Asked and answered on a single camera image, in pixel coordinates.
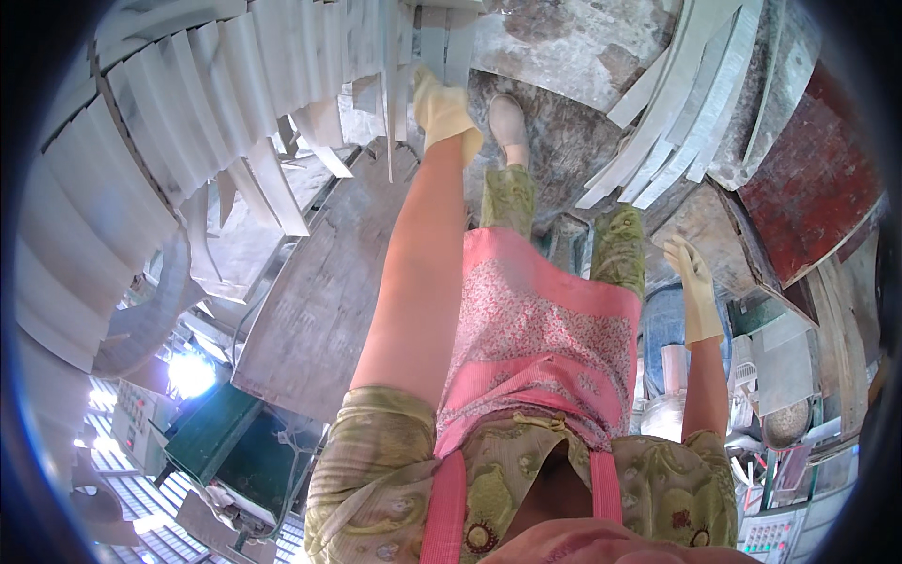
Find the floral apron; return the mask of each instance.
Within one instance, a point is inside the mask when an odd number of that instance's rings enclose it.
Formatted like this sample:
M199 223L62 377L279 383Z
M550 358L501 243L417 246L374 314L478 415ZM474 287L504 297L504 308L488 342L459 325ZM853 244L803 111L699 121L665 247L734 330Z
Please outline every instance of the floral apron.
M466 506L459 450L500 410L561 418L590 449L593 515L621 522L611 439L629 430L641 303L632 291L558 270L503 227L467 232L455 352L437 415L420 562L456 564Z

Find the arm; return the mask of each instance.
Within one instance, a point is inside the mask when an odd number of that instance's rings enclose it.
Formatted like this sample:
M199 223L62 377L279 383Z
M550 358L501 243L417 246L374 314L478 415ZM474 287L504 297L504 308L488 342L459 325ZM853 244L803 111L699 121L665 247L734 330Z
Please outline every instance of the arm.
M711 430L726 439L729 407L720 339L709 337L694 343L689 361L682 440L697 430Z
M483 144L462 88L415 74L426 152L391 233L379 300L351 389L384 385L438 407L460 315L464 167Z
M710 430L726 439L729 400L720 344L723 325L714 305L711 271L698 250L674 235L664 244L664 258L680 275L686 306L686 348L692 351L683 440L697 430Z

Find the yellow rubber glove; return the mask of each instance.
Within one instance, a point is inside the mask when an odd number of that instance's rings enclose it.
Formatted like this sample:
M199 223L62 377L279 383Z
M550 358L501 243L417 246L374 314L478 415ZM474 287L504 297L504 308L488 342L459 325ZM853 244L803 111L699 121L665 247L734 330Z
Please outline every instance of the yellow rubber glove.
M714 304L711 271L698 249L679 235L664 243L664 258L683 280L683 302L686 305L686 348L709 337L723 341L723 325Z
M466 113L470 98L466 90L445 87L426 65L413 76L413 115L426 131L426 147L442 139L464 134L464 166L483 148L483 133Z

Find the person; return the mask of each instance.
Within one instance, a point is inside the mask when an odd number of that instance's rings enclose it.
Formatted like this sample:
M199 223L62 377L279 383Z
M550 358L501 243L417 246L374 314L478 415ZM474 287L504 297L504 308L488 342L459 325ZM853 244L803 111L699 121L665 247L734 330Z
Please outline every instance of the person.
M522 110L495 97L507 158L465 233L463 170L483 136L461 88L415 73L422 163L391 234L373 322L310 482L319 562L727 562L723 330L711 275L667 243L692 351L682 443L628 436L644 292L639 212L595 221L590 280L530 242Z

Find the gray shoe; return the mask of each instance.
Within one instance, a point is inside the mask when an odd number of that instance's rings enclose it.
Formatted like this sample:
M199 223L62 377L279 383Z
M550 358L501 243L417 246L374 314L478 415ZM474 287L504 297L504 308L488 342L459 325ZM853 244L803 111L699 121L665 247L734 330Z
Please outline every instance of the gray shoe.
M529 140L523 109L510 94L496 94L489 102L489 129L502 147L508 164L529 168Z

